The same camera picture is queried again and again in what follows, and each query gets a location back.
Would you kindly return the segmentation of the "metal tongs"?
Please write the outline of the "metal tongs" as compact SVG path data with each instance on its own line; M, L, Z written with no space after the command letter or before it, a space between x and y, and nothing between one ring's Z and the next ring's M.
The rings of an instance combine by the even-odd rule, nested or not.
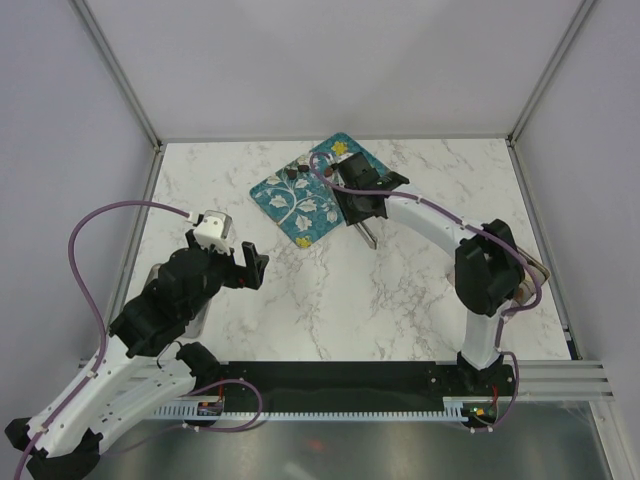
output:
M376 250L378 248L377 237L374 235L372 230L364 222L359 222L355 224L354 227L363 237L365 243L370 249Z

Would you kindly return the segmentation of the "pink chocolate box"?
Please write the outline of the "pink chocolate box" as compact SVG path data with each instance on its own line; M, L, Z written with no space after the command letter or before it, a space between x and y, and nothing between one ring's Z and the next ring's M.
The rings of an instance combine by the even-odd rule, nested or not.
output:
M523 281L518 285L515 290L513 298L508 305L504 306L501 313L501 318L505 323L514 315L513 310L522 307L526 304L532 296L535 295L535 286L532 283L532 278L528 273L525 273Z

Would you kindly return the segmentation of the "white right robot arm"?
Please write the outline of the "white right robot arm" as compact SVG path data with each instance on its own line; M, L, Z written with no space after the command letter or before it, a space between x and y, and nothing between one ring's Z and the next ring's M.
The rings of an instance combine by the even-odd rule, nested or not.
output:
M510 227L499 219L472 225L422 196L403 175L379 173L362 153L336 163L334 169L338 184L333 192L349 225L372 217L391 220L452 258L454 290L467 311L457 382L466 393L482 393L493 382L490 367L499 358L499 315L525 279Z

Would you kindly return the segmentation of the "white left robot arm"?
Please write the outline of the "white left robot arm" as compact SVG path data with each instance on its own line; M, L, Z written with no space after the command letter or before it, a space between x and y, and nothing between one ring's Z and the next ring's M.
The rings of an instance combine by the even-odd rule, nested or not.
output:
M220 363L204 345L192 342L182 345L154 376L122 390L149 360L184 335L222 288L261 287L268 256L251 242L243 243L242 250L242 265L231 253L197 244L175 251L161 264L63 393L39 415L7 425L7 438L23 453L17 469L35 479L83 479L116 439L159 406L221 389Z

